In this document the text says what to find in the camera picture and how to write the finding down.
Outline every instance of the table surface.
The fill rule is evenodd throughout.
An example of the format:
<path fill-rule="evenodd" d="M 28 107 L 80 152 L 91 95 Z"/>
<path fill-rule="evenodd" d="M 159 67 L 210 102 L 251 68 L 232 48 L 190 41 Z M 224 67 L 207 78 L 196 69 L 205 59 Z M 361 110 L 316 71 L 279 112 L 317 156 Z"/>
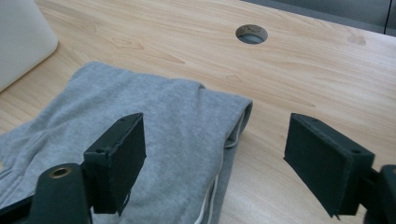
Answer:
<path fill-rule="evenodd" d="M 396 163 L 396 38 L 236 0 L 36 0 L 59 38 L 0 93 L 0 133 L 34 118 L 84 63 L 198 80 L 254 101 L 220 223 L 339 223 L 284 162 L 290 113 L 321 119 Z M 268 32 L 259 45 L 235 37 Z M 344 223 L 362 223 L 364 208 Z"/>

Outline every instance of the gray cloth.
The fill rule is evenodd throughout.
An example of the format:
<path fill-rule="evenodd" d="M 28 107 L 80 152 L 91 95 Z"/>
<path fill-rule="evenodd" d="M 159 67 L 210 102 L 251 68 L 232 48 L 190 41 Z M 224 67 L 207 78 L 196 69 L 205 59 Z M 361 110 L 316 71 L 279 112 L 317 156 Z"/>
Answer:
<path fill-rule="evenodd" d="M 144 113 L 147 158 L 121 217 L 94 223 L 217 223 L 252 102 L 186 79 L 88 63 L 37 118 L 0 135 L 0 207 L 34 193 L 54 165 L 83 152 L 117 119 Z"/>

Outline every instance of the wooden table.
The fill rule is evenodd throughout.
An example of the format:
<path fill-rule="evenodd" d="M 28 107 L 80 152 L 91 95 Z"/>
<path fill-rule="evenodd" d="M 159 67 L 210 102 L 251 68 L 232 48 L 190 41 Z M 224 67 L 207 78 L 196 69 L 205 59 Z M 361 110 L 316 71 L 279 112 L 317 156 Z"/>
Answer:
<path fill-rule="evenodd" d="M 236 0 L 37 0 L 59 38 L 0 93 L 0 133 L 32 119 L 84 63 L 198 80 L 253 99 L 220 223 L 339 223 L 283 161 L 291 112 L 322 119 L 396 163 L 396 38 Z M 235 37 L 244 24 L 260 45 Z M 343 223 L 362 223 L 364 208 Z"/>

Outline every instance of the white object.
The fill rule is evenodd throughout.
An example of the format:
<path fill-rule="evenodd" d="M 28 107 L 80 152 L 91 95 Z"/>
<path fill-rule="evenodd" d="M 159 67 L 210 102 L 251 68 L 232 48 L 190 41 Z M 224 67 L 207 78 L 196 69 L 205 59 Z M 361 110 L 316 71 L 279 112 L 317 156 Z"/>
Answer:
<path fill-rule="evenodd" d="M 0 0 L 0 91 L 58 46 L 34 0 Z"/>

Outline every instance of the wood grain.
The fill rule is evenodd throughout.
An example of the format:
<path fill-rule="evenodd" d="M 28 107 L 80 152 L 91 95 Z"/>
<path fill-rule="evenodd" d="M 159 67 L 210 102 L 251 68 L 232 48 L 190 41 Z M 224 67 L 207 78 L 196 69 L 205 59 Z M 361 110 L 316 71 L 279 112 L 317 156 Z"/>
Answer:
<path fill-rule="evenodd" d="M 59 47 L 0 93 L 0 133 L 34 118 L 84 63 L 102 61 L 253 99 L 220 223 L 339 223 L 283 161 L 291 112 L 373 151 L 376 170 L 396 163 L 395 37 L 235 0 L 36 2 Z M 244 24 L 268 39 L 240 42 Z"/>

